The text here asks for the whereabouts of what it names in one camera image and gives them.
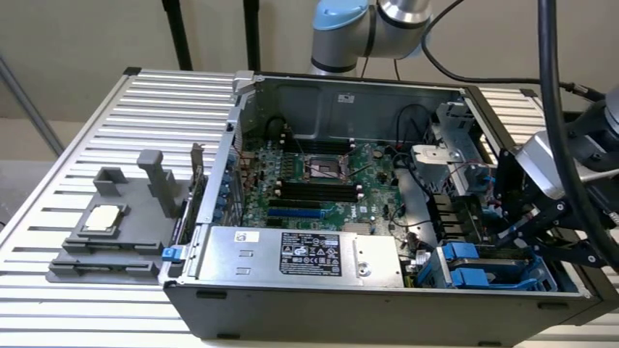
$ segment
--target motherboard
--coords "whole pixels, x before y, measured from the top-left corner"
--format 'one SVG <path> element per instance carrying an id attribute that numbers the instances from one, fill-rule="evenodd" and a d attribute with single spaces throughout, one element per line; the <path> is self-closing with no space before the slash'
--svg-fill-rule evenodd
<path id="1" fill-rule="evenodd" d="M 242 153 L 243 226 L 395 236 L 402 204 L 387 144 L 255 141 Z"/>

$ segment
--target circuit board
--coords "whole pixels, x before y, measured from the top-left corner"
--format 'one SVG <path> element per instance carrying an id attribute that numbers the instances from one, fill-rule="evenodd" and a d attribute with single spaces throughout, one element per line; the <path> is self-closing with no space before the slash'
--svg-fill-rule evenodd
<path id="1" fill-rule="evenodd" d="M 367 230 L 370 234 L 403 239 L 403 229 L 390 226 L 401 196 L 385 146 L 357 143 L 346 154 L 313 154 L 286 152 L 279 144 L 269 142 L 243 155 L 243 226 L 358 233 Z M 322 184 L 327 191 L 333 190 L 326 185 L 351 186 L 358 188 L 357 202 L 314 201 L 314 208 L 321 211 L 315 216 L 274 216 L 274 212 L 295 210 L 274 209 L 273 201 L 282 201 L 278 195 L 282 181 Z"/>

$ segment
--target black pole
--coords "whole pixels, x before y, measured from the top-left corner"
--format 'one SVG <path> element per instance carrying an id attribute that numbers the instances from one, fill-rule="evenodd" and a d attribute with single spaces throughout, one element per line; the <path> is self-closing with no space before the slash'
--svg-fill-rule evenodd
<path id="1" fill-rule="evenodd" d="M 174 50 L 177 51 L 178 66 L 182 70 L 194 70 L 193 55 L 185 34 L 182 3 L 179 0 L 162 0 L 167 14 L 167 22 L 171 26 Z"/>
<path id="2" fill-rule="evenodd" d="M 243 0 L 245 10 L 245 41 L 249 51 L 249 69 L 261 71 L 261 30 L 259 10 L 261 0 Z"/>

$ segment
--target white wall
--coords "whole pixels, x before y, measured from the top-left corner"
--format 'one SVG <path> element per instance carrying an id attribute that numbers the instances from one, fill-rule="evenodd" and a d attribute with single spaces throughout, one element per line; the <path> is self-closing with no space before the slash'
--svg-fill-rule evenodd
<path id="1" fill-rule="evenodd" d="M 182 0 L 198 70 L 246 68 L 242 0 Z M 318 0 L 262 0 L 262 67 L 303 73 Z M 434 0 L 438 13 L 451 0 Z M 618 0 L 561 0 L 561 76 L 608 90 L 619 77 Z M 470 76 L 537 75 L 537 1 L 469 0 L 435 28 L 431 50 Z M 0 0 L 0 53 L 43 115 L 85 121 L 130 65 L 177 69 L 161 0 Z M 449 82 L 425 57 L 403 79 Z M 395 78 L 373 59 L 373 78 Z M 22 117 L 0 88 L 0 117 Z M 574 97 L 566 108 L 580 108 Z"/>

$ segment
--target metal plate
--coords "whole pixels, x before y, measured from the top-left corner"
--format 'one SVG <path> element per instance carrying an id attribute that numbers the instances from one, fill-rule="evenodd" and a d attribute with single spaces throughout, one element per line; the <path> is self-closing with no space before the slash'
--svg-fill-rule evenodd
<path id="1" fill-rule="evenodd" d="M 134 165 L 139 151 L 162 149 L 167 156 L 165 167 L 174 170 L 177 178 L 189 178 L 189 151 L 193 142 L 199 141 L 206 144 L 209 171 L 209 158 L 215 155 L 218 142 L 202 134 L 210 132 L 209 127 L 218 127 L 207 123 L 225 122 L 226 108 L 162 103 L 154 103 L 158 107 L 138 107 L 135 104 L 139 103 L 131 102 L 133 105 L 129 105 L 129 101 L 121 106 L 121 97 L 131 95 L 165 101 L 219 103 L 230 97 L 233 78 L 233 74 L 143 70 L 138 77 L 123 77 L 115 86 L 66 154 L 0 233 L 0 346 L 222 346 L 221 342 L 202 341 L 190 334 L 159 286 L 49 283 L 45 274 L 95 192 L 93 178 L 99 167 L 122 164 L 133 169 L 127 176 L 139 175 L 139 168 Z M 543 129 L 542 114 L 531 104 L 534 101 L 518 90 L 483 88 L 482 92 L 517 143 L 522 144 Z M 529 104 L 517 105 L 510 101 Z M 154 133 L 102 131 L 107 127 L 134 131 L 134 125 L 143 127 L 142 130 L 169 132 L 167 137 L 158 138 L 159 134 Z M 170 134 L 173 131 L 191 135 Z M 619 231 L 616 230 L 613 235 L 619 238 Z M 619 275 L 609 268 L 605 271 L 619 288 Z M 517 347 L 616 348 L 618 341 L 619 313 L 614 312 L 585 326 L 555 326 Z M 237 342 L 235 346 L 285 348 L 291 344 Z M 314 347 L 315 344 L 298 346 Z"/>

